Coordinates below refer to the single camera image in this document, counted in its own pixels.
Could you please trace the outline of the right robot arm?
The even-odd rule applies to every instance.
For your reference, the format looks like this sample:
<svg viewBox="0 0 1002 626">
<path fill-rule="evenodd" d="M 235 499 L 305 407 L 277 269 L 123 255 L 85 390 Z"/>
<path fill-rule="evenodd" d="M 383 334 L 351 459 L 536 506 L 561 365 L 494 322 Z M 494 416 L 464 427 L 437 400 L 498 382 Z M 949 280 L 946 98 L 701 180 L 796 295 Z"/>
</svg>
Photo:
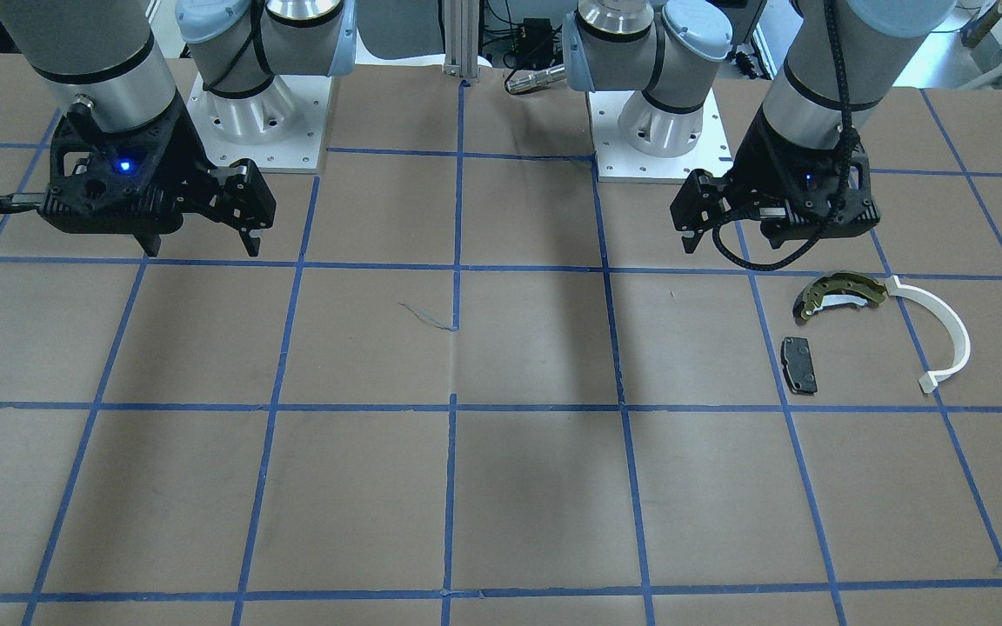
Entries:
<svg viewBox="0 0 1002 626">
<path fill-rule="evenodd" d="M 273 226 L 276 199 L 239 146 L 301 132 L 286 77 L 350 74 L 354 1 L 179 1 L 207 130 L 184 102 L 136 1 L 0 1 L 5 30 L 63 114 L 43 193 L 0 195 L 0 215 L 35 211 L 69 234 L 131 236 L 144 254 L 198 214 L 235 230 L 248 255 Z M 210 153 L 205 138 L 233 148 Z"/>
</svg>

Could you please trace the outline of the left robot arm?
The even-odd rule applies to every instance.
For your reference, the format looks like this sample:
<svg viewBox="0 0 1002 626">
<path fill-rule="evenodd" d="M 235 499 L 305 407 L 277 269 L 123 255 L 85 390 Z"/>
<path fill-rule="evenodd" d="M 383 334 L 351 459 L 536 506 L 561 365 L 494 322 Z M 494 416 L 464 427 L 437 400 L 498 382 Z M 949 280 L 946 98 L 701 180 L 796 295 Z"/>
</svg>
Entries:
<svg viewBox="0 0 1002 626">
<path fill-rule="evenodd" d="M 759 222 L 773 249 L 862 236 L 880 214 L 859 130 L 951 1 L 798 1 L 802 24 L 731 167 L 695 168 L 671 203 L 685 253 L 723 242 L 731 223 Z M 627 92 L 625 142 L 652 157 L 691 151 L 718 66 L 734 47 L 731 20 L 708 1 L 580 1 L 562 21 L 567 82 L 581 92 Z"/>
</svg>

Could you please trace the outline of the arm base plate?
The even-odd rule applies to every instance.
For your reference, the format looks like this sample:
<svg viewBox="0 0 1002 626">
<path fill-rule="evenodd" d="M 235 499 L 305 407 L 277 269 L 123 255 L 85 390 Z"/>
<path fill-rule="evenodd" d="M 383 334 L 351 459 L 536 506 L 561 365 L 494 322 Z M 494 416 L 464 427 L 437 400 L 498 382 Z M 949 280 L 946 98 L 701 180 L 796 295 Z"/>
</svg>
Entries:
<svg viewBox="0 0 1002 626">
<path fill-rule="evenodd" d="M 587 95 L 590 130 L 599 177 L 618 183 L 683 183 L 696 168 L 723 174 L 732 166 L 731 148 L 715 92 L 707 95 L 705 117 L 691 151 L 681 156 L 652 156 L 636 150 L 618 127 L 629 92 L 600 91 Z"/>
<path fill-rule="evenodd" d="M 317 174 L 334 83 L 278 76 L 261 94 L 227 99 L 204 90 L 197 76 L 187 110 L 215 165 L 250 159 L 263 173 Z"/>
</svg>

